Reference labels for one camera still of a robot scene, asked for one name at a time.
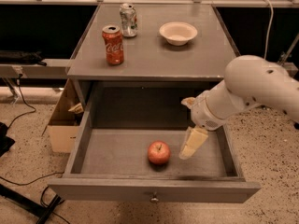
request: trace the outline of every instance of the speckled floor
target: speckled floor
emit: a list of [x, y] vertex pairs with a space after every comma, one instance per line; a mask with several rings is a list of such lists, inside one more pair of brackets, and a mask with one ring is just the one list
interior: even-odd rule
[[[0, 158], [0, 176], [17, 183], [62, 172], [68, 159], [67, 154], [53, 153], [48, 133], [43, 134], [57, 93], [50, 97], [47, 105], [44, 105], [47, 99], [38, 101], [38, 95], [34, 97], [25, 91], [24, 96], [37, 112], [14, 122], [8, 136], [16, 143]], [[20, 113], [30, 110], [21, 101], [11, 105], [8, 100], [9, 97], [1, 99], [0, 104], [0, 121], [7, 125]], [[280, 112], [261, 108], [230, 118], [229, 129], [245, 178], [262, 185], [262, 189], [243, 204], [65, 201], [55, 213], [72, 224], [299, 223], [299, 131]], [[39, 203], [50, 178], [23, 187], [4, 180], [0, 183]], [[47, 191], [46, 203], [53, 196], [51, 190]], [[35, 216], [2, 197], [0, 214], [0, 223], [4, 224], [37, 222]], [[47, 223], [66, 222], [52, 215]]]

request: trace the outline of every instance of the white bowl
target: white bowl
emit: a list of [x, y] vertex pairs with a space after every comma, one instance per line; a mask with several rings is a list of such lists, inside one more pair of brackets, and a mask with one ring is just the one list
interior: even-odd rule
[[197, 36], [197, 30], [185, 22], [169, 22], [160, 27], [160, 35], [175, 46], [185, 45]]

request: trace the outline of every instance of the black cable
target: black cable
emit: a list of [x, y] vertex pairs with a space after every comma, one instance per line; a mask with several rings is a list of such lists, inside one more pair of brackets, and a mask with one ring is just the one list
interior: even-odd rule
[[[41, 196], [40, 196], [40, 204], [43, 206], [43, 207], [48, 207], [48, 205], [44, 202], [44, 199], [43, 199], [43, 197], [44, 197], [44, 195], [45, 195], [45, 193], [46, 193], [46, 191], [47, 191], [47, 189], [48, 189], [49, 187], [48, 186], [46, 186], [45, 188], [44, 188], [44, 190], [43, 190], [43, 192], [41, 193]], [[58, 205], [60, 205], [60, 204], [62, 204], [64, 202], [64, 200], [62, 200], [61, 202], [59, 202], [58, 203]], [[68, 220], [66, 220], [64, 217], [62, 217], [62, 216], [60, 216], [60, 215], [58, 215], [57, 213], [55, 213], [55, 212], [52, 212], [55, 216], [57, 216], [57, 217], [59, 217], [60, 219], [62, 219], [63, 221], [65, 221], [67, 224], [71, 224]]]
[[16, 182], [13, 182], [13, 181], [10, 181], [10, 180], [7, 180], [7, 179], [3, 178], [2, 176], [0, 176], [0, 179], [4, 180], [4, 181], [6, 181], [6, 182], [8, 182], [8, 183], [10, 183], [10, 184], [17, 185], [17, 186], [27, 186], [27, 185], [30, 185], [30, 184], [32, 184], [32, 183], [34, 183], [34, 182], [36, 182], [36, 181], [38, 181], [38, 180], [40, 180], [40, 179], [45, 178], [45, 177], [52, 176], [52, 175], [62, 175], [62, 174], [63, 174], [63, 173], [58, 173], [58, 172], [56, 172], [56, 173], [52, 173], [52, 174], [50, 174], [50, 175], [42, 175], [41, 177], [39, 177], [39, 178], [37, 178], [37, 179], [35, 179], [35, 180], [29, 182], [29, 183], [16, 183]]
[[21, 92], [21, 86], [20, 86], [20, 78], [21, 78], [21, 77], [22, 77], [22, 75], [19, 75], [19, 78], [17, 79], [17, 86], [18, 86], [18, 88], [19, 88], [19, 91], [20, 91], [20, 94], [21, 94], [22, 101], [23, 101], [28, 107], [32, 108], [33, 110], [32, 110], [32, 111], [25, 112], [25, 113], [23, 113], [23, 114], [20, 114], [20, 115], [17, 116], [15, 119], [13, 119], [13, 120], [11, 121], [11, 123], [9, 124], [8, 129], [11, 127], [11, 125], [14, 123], [14, 121], [15, 121], [16, 119], [18, 119], [19, 117], [22, 117], [22, 116], [24, 116], [24, 115], [28, 115], [28, 114], [32, 114], [32, 113], [35, 113], [35, 112], [36, 112], [36, 109], [35, 109], [33, 106], [28, 105], [27, 102], [26, 102], [25, 99], [24, 99], [24, 96], [23, 96], [23, 94], [22, 94], [22, 92]]

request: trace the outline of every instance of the drawer knob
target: drawer knob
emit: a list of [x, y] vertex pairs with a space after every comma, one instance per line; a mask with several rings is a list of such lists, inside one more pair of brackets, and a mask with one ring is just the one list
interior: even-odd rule
[[158, 203], [159, 202], [159, 199], [157, 198], [157, 193], [153, 193], [153, 196], [152, 198], [150, 199], [150, 202], [151, 203]]

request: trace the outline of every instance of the apple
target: apple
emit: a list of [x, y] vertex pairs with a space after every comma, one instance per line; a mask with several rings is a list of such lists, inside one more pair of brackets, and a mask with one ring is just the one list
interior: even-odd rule
[[167, 163], [170, 158], [168, 144], [160, 140], [152, 142], [148, 148], [148, 158], [150, 162], [156, 165]]

